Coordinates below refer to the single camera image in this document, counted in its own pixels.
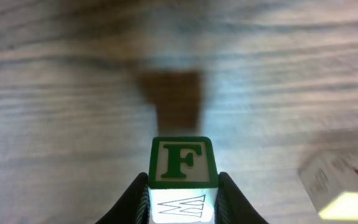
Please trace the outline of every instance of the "wood grain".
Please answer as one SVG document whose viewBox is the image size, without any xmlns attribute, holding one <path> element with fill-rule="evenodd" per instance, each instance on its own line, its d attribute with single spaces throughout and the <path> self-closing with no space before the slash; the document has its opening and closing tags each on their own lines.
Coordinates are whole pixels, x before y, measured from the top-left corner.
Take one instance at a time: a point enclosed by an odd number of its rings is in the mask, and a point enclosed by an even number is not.
<svg viewBox="0 0 358 224">
<path fill-rule="evenodd" d="M 356 0 L 0 0 L 0 223 L 104 215 L 148 170 L 159 70 L 201 74 L 200 134 L 261 215 L 319 223 L 296 170 L 358 149 Z"/>
</svg>

